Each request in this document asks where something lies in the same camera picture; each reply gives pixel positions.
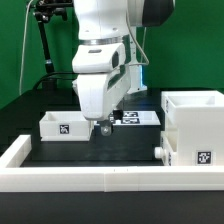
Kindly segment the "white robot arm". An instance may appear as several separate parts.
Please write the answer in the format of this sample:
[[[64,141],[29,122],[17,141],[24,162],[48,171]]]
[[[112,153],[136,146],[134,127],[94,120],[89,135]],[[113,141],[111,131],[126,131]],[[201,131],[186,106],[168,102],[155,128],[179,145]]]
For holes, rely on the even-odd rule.
[[[132,27],[162,25],[175,0],[73,0],[80,44],[72,60],[83,116],[112,133],[109,115],[131,88]]]

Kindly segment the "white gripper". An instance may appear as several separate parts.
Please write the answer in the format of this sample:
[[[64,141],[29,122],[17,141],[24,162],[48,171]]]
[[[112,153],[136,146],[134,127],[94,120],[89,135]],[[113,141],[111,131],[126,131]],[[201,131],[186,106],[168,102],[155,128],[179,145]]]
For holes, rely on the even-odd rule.
[[[121,65],[109,73],[79,74],[73,82],[80,109],[87,120],[102,121],[101,134],[112,134],[112,123],[107,120],[131,87],[128,65]],[[115,120],[122,119],[122,111],[114,110]]]

